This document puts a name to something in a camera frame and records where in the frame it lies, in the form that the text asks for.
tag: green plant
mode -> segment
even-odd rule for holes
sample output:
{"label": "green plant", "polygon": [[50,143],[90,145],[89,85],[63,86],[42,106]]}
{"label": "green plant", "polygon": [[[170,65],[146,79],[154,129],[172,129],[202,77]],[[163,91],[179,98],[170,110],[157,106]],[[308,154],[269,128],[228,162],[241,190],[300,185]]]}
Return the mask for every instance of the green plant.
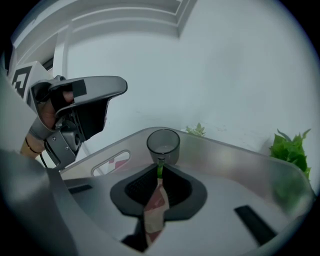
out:
{"label": "green plant", "polygon": [[165,161],[162,160],[162,159],[159,159],[158,160],[158,166],[157,166],[157,169],[156,169],[156,174],[157,174],[158,179],[162,179],[162,172],[163,172],[163,169],[164,169],[164,165],[165,165]]}
{"label": "green plant", "polygon": [[186,127],[186,132],[189,134],[193,134],[193,135],[197,135],[200,137],[204,137],[205,136],[205,132],[204,132],[205,128],[201,126],[201,124],[198,122],[197,126],[195,129],[190,128],[189,126]]}
{"label": "green plant", "polygon": [[305,155],[302,143],[310,130],[311,129],[306,130],[302,136],[299,133],[299,135],[294,136],[293,140],[283,132],[277,130],[281,136],[274,134],[273,145],[270,147],[271,157],[296,165],[303,171],[307,178],[309,178],[311,168],[307,166],[307,156]]}

